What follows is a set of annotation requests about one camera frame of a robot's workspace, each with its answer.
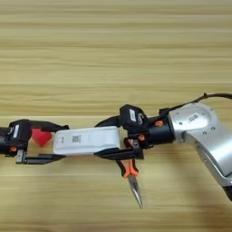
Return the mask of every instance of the wood grain surface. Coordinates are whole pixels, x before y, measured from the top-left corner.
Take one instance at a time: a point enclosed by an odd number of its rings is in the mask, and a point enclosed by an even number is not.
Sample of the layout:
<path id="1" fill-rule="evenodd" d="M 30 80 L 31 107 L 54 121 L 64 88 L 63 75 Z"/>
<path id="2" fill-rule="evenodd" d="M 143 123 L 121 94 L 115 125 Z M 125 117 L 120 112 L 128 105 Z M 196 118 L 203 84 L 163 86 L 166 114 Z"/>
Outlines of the wood grain surface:
<path id="1" fill-rule="evenodd" d="M 232 91 L 230 0 L 0 0 L 0 122 L 91 127 Z M 232 129 L 231 102 L 204 101 Z M 33 154 L 42 150 L 31 141 Z M 108 160 L 0 160 L 0 231 L 232 231 L 232 205 L 190 146 L 146 150 L 140 210 Z"/>

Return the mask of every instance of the orange plier handle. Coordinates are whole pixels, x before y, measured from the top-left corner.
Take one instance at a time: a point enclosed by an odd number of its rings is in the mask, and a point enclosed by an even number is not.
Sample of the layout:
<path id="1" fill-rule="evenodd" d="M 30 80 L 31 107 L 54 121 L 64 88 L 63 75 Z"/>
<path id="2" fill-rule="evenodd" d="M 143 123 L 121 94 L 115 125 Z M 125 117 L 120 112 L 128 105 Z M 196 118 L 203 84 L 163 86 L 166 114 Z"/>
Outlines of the orange plier handle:
<path id="1" fill-rule="evenodd" d="M 129 175 L 139 176 L 139 170 L 135 166 L 135 159 L 116 160 L 121 169 L 121 175 L 127 178 Z"/>

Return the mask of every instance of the red part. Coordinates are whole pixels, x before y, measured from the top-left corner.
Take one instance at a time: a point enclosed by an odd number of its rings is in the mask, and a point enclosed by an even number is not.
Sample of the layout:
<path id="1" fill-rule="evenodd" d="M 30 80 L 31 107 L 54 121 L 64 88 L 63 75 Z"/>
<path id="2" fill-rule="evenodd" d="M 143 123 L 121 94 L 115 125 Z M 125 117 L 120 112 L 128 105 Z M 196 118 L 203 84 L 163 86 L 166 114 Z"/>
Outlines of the red part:
<path id="1" fill-rule="evenodd" d="M 41 147 L 44 146 L 53 136 L 51 132 L 41 131 L 40 129 L 33 129 L 33 139 Z"/>

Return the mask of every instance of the black clamp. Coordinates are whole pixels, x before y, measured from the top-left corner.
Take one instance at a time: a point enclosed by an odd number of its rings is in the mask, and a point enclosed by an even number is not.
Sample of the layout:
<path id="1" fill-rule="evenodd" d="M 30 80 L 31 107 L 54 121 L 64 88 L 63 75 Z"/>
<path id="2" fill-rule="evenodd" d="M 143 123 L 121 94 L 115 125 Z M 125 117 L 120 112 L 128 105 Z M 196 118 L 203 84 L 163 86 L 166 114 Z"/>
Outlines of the black clamp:
<path id="1" fill-rule="evenodd" d="M 149 132 L 149 120 L 141 108 L 124 105 L 120 108 L 120 115 L 99 122 L 96 127 L 116 126 L 128 132 L 124 139 L 127 149 L 107 149 L 94 153 L 94 155 L 107 160 L 143 160 L 144 137 Z"/>
<path id="2" fill-rule="evenodd" d="M 13 121 L 8 128 L 0 128 L 0 153 L 6 157 L 15 157 L 17 164 L 46 164 L 60 160 L 65 156 L 55 154 L 39 154 L 37 157 L 28 157 L 28 142 L 32 136 L 32 129 L 57 132 L 68 130 L 67 125 L 60 126 L 49 121 Z"/>

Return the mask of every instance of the white rectangular block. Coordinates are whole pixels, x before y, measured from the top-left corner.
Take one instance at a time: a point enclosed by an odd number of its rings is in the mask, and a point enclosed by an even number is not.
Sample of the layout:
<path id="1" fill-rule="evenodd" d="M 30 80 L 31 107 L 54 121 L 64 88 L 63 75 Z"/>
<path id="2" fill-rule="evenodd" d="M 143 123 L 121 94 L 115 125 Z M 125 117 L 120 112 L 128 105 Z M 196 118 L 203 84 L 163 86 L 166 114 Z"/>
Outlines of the white rectangular block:
<path id="1" fill-rule="evenodd" d="M 57 155 L 93 154 L 111 148 L 120 148 L 119 129 L 114 126 L 60 130 L 55 133 L 53 144 Z"/>

